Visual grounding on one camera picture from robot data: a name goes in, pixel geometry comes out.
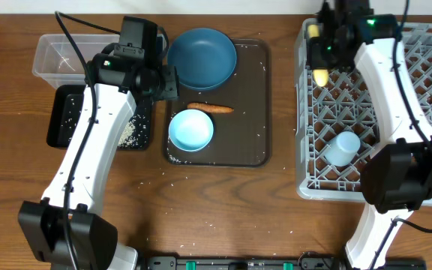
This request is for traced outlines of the light blue plastic cup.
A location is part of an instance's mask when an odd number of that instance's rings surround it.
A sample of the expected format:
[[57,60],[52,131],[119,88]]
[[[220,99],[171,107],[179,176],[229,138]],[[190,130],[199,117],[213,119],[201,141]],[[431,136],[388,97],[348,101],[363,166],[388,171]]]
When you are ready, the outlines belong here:
[[325,159],[334,166],[344,167],[351,163],[356,156],[361,142],[359,137],[350,131],[339,133],[328,143],[328,150],[325,152]]

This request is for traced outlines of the yellow plastic spoon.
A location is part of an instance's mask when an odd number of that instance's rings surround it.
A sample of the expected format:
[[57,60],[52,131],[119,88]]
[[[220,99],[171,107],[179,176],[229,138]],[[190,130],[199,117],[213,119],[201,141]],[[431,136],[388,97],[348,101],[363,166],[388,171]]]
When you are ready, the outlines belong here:
[[[320,30],[317,25],[309,25],[307,32],[309,38],[317,38],[320,36]],[[329,72],[326,69],[313,70],[313,79],[318,86],[324,87],[329,81]]]

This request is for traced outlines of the light blue bowl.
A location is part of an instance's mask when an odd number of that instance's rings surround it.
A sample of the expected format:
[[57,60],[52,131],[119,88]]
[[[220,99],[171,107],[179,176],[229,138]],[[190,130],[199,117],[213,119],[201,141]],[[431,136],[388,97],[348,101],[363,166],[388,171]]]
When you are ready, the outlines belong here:
[[168,137],[177,149],[198,152],[211,142],[214,131],[214,124],[205,112],[186,109],[171,119]]

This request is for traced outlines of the dark blue plate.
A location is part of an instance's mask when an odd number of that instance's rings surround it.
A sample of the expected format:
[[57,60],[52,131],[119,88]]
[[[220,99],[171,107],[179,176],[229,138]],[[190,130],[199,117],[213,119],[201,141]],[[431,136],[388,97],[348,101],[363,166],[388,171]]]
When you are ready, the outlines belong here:
[[208,91],[222,85],[233,74],[237,52],[224,33],[212,28],[194,28],[172,42],[167,63],[176,67],[183,86]]

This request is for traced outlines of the white rice pile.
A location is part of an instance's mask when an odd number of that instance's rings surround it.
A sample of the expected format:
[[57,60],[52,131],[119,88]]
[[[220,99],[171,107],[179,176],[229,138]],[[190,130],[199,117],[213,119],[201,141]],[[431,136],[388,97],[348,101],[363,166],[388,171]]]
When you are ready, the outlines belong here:
[[132,121],[129,121],[125,126],[121,137],[118,141],[118,147],[121,148],[129,148],[135,142],[134,131],[136,129],[135,124]]

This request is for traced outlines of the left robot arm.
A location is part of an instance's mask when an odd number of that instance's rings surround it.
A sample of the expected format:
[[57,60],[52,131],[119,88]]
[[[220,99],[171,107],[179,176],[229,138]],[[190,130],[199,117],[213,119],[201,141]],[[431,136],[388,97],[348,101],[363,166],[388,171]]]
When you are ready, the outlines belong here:
[[135,269],[137,251],[101,216],[120,137],[144,99],[179,96],[176,68],[164,64],[164,28],[126,16],[111,43],[84,61],[79,120],[57,173],[39,202],[25,201],[18,222],[36,260],[60,269]]

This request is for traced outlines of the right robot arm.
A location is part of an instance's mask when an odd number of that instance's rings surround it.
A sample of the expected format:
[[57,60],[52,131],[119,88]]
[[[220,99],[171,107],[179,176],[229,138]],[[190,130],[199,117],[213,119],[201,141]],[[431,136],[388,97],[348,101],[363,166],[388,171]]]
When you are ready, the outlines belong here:
[[432,126],[404,59],[404,21],[375,14],[368,1],[324,3],[307,27],[307,64],[324,86],[329,71],[357,70],[367,86],[379,143],[361,171],[365,205],[333,269],[423,269],[422,261],[386,262],[402,225],[432,198]]

